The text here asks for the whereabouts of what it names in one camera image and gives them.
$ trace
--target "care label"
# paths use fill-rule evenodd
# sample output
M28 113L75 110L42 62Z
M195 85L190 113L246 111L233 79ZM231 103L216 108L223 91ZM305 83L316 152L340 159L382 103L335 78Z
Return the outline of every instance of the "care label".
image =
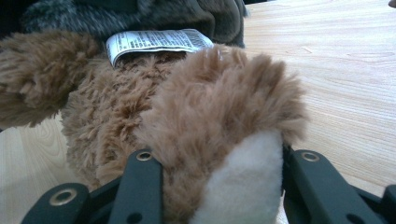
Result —
M129 52L187 51L212 48L209 38L193 29L167 31L128 31L111 36L106 42L108 58L113 67L117 59Z

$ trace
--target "brown plush toy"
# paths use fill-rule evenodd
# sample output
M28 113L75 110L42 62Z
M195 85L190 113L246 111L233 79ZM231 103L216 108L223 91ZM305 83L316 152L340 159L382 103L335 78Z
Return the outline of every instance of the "brown plush toy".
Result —
M0 42L0 128L61 110L68 162L91 189L150 147L165 223L274 223L282 144L306 123L304 91L284 68L220 45L131 54L113 68L89 35L14 35Z

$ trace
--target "tabletop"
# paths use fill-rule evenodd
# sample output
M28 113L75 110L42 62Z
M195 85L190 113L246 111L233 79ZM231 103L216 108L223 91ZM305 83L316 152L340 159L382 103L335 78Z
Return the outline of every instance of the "tabletop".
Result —
M298 74L311 121L294 148L325 155L352 185L396 184L396 8L384 0L278 0L247 6L249 57ZM19 223L48 189L78 180L60 117L0 133L0 223Z

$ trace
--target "white fur patch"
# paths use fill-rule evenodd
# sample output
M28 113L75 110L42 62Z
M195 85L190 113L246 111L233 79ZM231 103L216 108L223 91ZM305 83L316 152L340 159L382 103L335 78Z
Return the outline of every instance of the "white fur patch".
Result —
M190 223L275 223L282 162L280 132L248 136L210 177Z

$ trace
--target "gray fur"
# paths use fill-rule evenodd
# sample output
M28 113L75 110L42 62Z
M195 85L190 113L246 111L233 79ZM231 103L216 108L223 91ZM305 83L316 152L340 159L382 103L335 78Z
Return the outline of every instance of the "gray fur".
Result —
M216 43L244 47L243 0L137 0L136 13L116 12L73 0L40 0L21 23L26 32L60 29L106 40L127 30L194 28Z

